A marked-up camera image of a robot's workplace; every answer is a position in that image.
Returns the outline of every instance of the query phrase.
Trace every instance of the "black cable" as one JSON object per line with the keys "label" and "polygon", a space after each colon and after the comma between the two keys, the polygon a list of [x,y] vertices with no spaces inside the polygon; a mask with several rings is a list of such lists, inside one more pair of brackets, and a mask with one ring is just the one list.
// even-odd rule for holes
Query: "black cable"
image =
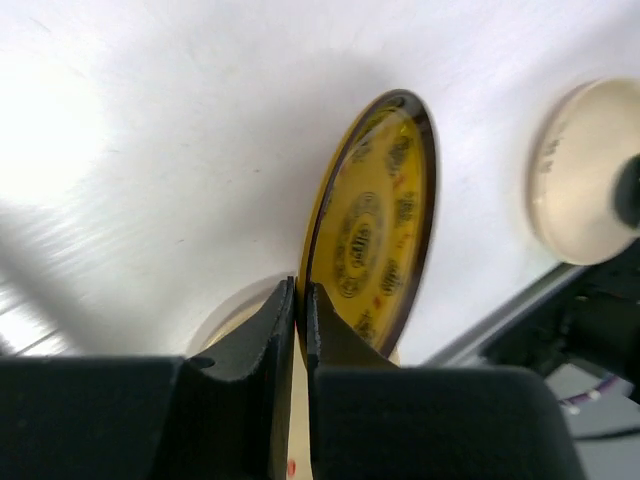
{"label": "black cable", "polygon": [[603,442],[607,440],[622,440],[624,438],[635,437],[638,435],[640,435],[640,425],[620,430],[612,430],[610,432],[581,435],[580,437],[574,437],[574,440],[576,442]]}

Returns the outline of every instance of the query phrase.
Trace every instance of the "white surface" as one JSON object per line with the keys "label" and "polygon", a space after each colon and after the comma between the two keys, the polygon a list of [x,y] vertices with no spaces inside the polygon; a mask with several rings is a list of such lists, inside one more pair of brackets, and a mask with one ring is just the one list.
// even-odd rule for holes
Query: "white surface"
{"label": "white surface", "polygon": [[533,135],[577,84],[640,74],[639,18],[634,0],[7,0],[1,260],[88,351],[184,351],[296,268],[343,131],[409,88],[441,151],[400,345],[420,362],[555,263],[524,213]]}

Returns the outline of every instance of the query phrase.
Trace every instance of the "beige plate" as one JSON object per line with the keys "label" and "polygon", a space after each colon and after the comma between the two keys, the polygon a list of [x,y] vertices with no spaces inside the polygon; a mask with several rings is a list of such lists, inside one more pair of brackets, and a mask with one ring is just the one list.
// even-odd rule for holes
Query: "beige plate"
{"label": "beige plate", "polygon": [[640,83],[601,80],[573,92],[542,132],[529,176],[528,201],[540,239],[561,260],[603,262],[636,231],[618,220],[614,190],[640,153]]}

